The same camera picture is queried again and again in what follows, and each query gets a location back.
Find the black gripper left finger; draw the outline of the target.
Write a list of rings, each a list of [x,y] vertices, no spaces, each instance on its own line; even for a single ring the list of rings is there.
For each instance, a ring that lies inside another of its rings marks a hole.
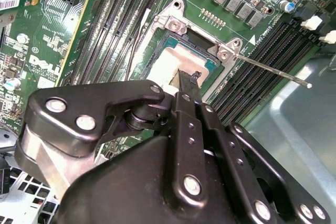
[[[179,71],[174,95],[151,80],[37,90],[28,99],[16,162],[62,199],[80,176],[97,167],[99,144],[154,130],[157,137],[171,139],[164,196],[171,205],[204,205],[203,134],[195,114],[202,101],[199,75]]]

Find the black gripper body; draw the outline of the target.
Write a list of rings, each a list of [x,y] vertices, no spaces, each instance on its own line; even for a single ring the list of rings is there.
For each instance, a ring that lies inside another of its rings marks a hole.
[[[236,223],[215,157],[205,154],[208,203],[182,217],[165,201],[169,137],[146,140],[80,176],[64,194],[54,223]]]

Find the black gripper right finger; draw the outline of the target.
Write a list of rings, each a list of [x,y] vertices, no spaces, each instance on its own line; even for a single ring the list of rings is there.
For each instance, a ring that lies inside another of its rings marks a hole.
[[[195,223],[330,223],[314,199],[240,124],[199,102],[209,205]]]

